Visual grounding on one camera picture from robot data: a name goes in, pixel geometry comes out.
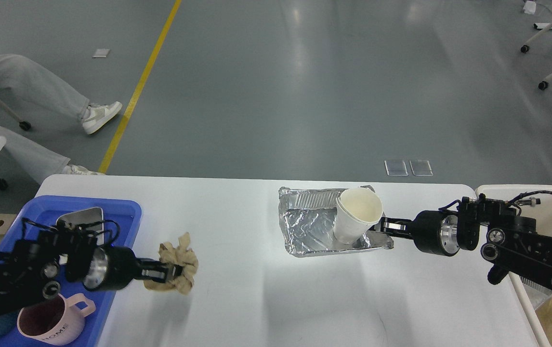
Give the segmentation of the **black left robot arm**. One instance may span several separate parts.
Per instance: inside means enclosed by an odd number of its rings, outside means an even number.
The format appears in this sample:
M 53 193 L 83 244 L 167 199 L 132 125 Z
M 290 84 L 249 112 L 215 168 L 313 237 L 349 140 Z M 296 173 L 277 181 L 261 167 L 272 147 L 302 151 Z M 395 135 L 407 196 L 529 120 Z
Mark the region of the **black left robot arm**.
M 95 230 L 108 223 L 44 226 L 21 218 L 20 239 L 10 252 L 0 251 L 0 316 L 55 298 L 62 289 L 61 272 L 67 282 L 80 281 L 88 291 L 117 291 L 133 280 L 183 293 L 192 286 L 197 259 L 188 248 L 188 234 L 177 248 L 163 243 L 158 260 L 137 258 L 131 248 L 114 245 L 120 236 L 117 222 L 111 230 Z

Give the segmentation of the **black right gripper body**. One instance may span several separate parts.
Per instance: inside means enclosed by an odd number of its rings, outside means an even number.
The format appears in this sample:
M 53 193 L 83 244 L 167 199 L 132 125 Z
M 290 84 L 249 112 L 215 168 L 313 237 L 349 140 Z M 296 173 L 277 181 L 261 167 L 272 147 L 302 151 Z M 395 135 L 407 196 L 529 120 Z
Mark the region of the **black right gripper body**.
M 441 211 L 422 211 L 408 224 L 408 232 L 417 249 L 423 253 L 453 256 L 457 241 L 458 217 Z

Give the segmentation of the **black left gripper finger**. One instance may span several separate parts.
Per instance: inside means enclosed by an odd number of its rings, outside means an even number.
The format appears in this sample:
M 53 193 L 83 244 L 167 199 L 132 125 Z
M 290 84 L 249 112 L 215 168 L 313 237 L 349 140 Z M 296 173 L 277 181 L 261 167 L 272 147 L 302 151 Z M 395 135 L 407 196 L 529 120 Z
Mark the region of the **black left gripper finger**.
M 182 275 L 184 267 L 170 262 L 157 260 L 139 261 L 139 279 L 157 283 L 166 283 Z

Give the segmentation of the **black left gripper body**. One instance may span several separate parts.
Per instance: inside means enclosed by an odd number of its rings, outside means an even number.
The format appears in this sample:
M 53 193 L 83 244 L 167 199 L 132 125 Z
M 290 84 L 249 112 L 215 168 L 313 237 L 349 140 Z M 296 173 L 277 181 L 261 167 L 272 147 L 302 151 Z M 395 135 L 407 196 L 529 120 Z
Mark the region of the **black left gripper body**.
M 155 260 L 137 258 L 131 248 L 98 247 L 83 279 L 83 286 L 89 291 L 121 290 L 133 280 L 146 279 L 144 271 L 155 266 Z

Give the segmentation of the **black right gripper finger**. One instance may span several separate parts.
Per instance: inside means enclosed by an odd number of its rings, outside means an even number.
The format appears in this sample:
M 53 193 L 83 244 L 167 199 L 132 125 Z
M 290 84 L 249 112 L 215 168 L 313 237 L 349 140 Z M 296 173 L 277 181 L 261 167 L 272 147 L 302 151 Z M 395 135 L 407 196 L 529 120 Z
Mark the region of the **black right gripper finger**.
M 397 237 L 400 239 L 413 239 L 412 233 L 408 230 L 408 226 L 411 223 L 412 220 L 409 219 L 381 217 L 381 219 L 375 225 L 375 231 L 384 233 L 390 237 Z

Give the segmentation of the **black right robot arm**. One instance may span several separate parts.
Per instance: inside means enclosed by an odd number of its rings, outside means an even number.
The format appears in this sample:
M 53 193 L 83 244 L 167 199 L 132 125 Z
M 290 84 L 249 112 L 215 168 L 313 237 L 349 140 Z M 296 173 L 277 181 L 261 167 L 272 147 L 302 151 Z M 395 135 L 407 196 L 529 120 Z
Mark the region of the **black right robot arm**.
M 480 254 L 492 264 L 487 280 L 497 285 L 510 272 L 552 291 L 552 237 L 537 233 L 537 222 L 521 215 L 523 206 L 540 203 L 537 195 L 552 191 L 524 192 L 511 200 L 464 196 L 437 210 L 425 210 L 415 219 L 382 217 L 371 231 L 412 240 L 423 253 L 452 257 L 459 250 L 473 251 L 480 227 L 487 228 Z

